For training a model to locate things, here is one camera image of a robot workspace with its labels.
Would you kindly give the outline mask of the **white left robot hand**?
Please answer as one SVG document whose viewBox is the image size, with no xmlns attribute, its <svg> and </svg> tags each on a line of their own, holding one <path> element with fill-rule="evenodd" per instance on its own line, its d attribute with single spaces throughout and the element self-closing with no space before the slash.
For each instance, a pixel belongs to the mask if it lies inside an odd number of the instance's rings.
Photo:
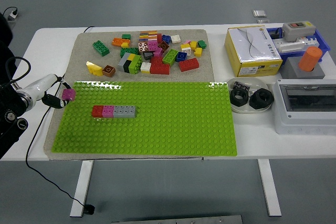
<svg viewBox="0 0 336 224">
<path fill-rule="evenodd" d="M 54 95 L 47 94 L 47 90 L 57 82 L 60 82 L 66 87 L 63 90 L 62 99 Z M 62 77 L 58 77 L 55 74 L 49 74 L 23 89 L 18 89 L 16 92 L 26 104 L 26 111 L 31 110 L 38 100 L 42 100 L 45 105 L 52 108 L 61 109 L 70 101 L 73 101 L 76 95 L 75 90 L 72 89 Z"/>
</svg>

